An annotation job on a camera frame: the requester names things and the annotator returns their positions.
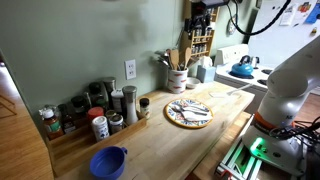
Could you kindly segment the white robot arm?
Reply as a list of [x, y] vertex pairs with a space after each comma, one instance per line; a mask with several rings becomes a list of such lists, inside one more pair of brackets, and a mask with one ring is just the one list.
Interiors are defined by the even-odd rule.
[[267, 93], [242, 136], [250, 154], [295, 176], [305, 173], [305, 153], [292, 122], [311, 90], [320, 84], [320, 37], [273, 69]]

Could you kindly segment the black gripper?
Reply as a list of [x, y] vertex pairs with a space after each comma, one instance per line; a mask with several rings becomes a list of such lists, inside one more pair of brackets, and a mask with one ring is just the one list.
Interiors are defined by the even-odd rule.
[[191, 30], [200, 28], [204, 31], [210, 25], [212, 2], [193, 2], [191, 4]]

